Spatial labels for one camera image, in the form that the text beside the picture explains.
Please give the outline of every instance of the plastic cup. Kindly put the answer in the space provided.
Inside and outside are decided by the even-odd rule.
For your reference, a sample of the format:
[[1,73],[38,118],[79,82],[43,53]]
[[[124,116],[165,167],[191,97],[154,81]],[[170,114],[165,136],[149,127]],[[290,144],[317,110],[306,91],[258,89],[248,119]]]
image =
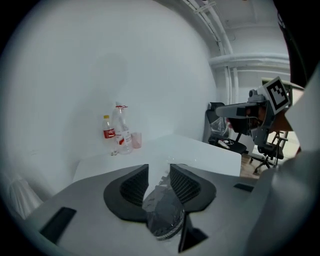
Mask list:
[[134,149],[140,149],[142,145],[142,134],[141,132],[131,133],[132,146]]

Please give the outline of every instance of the wooden floor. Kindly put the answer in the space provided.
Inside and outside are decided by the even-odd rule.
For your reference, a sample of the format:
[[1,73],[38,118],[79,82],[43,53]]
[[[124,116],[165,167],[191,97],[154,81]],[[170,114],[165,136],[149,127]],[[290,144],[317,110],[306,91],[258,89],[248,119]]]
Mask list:
[[255,168],[261,164],[261,162],[257,160],[253,160],[252,163],[250,163],[251,156],[247,154],[241,155],[241,171],[240,176],[241,177],[248,177],[248,178],[255,178],[259,179],[261,172],[263,172],[267,167],[264,165],[258,169],[258,173],[254,174]]

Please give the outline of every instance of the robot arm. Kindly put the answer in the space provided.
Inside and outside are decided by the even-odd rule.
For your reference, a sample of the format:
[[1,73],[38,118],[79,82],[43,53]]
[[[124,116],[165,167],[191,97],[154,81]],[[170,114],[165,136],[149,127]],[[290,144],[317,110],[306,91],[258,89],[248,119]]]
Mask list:
[[[285,87],[276,77],[272,81],[250,90],[247,103],[231,104],[216,108],[216,115],[228,118],[236,133],[249,135],[254,144],[260,147],[270,147],[267,143],[270,127],[277,113],[290,104]],[[265,108],[265,118],[258,120],[259,107]]]

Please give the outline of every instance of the white table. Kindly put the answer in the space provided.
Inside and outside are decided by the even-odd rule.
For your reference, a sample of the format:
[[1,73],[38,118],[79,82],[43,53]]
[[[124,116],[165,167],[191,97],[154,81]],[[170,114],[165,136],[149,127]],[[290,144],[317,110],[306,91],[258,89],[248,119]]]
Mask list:
[[85,158],[79,162],[73,182],[143,164],[149,164],[149,185],[152,189],[162,176],[169,173],[170,164],[186,164],[209,172],[239,176],[241,155],[172,134],[142,143],[141,148],[127,155],[103,154]]

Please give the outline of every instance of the office chair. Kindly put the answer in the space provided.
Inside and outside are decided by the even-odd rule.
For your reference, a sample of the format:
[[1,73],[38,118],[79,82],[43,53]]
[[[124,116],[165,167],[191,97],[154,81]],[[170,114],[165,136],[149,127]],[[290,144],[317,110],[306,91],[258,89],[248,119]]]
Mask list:
[[[270,144],[272,147],[266,148],[266,147],[258,146],[259,153],[263,154],[265,157],[263,158],[251,157],[250,163],[252,163],[254,159],[261,162],[261,164],[254,169],[254,172],[253,172],[254,174],[258,173],[258,169],[261,166],[265,165],[268,169],[271,168],[270,165],[272,165],[273,167],[277,167],[278,159],[280,160],[284,159],[284,153],[283,153],[284,144],[283,146],[280,146],[280,143],[282,141],[287,142],[288,139],[280,137],[280,133],[283,134],[282,131],[278,131],[274,136],[272,143]],[[275,164],[269,162],[269,161],[272,161],[274,158],[276,158]]]
[[[239,154],[244,153],[247,150],[247,147],[239,142],[241,136],[240,133],[238,134],[236,140],[233,140],[228,138],[229,130],[223,135],[219,135],[212,132],[211,124],[219,118],[219,116],[216,115],[216,108],[224,106],[225,104],[223,104],[222,102],[210,102],[210,104],[210,108],[205,112],[205,124],[202,141],[225,150],[230,150]],[[229,143],[227,145],[230,148],[228,149],[218,144],[219,140],[228,140]]]

